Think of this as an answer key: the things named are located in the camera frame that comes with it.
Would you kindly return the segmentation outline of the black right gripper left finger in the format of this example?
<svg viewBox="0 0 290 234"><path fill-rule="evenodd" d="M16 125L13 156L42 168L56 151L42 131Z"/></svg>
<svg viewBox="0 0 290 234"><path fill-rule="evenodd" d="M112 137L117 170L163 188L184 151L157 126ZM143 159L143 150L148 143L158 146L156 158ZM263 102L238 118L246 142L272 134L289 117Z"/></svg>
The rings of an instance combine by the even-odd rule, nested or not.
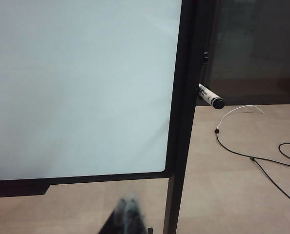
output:
<svg viewBox="0 0 290 234"><path fill-rule="evenodd" d="M120 198L112 213L103 224L98 234L122 234L124 230L124 210L127 201Z"/></svg>

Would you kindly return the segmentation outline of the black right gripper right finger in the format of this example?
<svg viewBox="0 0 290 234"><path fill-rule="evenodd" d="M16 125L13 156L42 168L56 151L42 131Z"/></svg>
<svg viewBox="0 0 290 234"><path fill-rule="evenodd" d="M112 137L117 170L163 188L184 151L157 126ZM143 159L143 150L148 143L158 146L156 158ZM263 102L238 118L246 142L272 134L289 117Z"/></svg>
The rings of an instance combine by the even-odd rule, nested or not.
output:
<svg viewBox="0 0 290 234"><path fill-rule="evenodd" d="M126 200L126 233L146 234L143 214L135 193L132 193Z"/></svg>

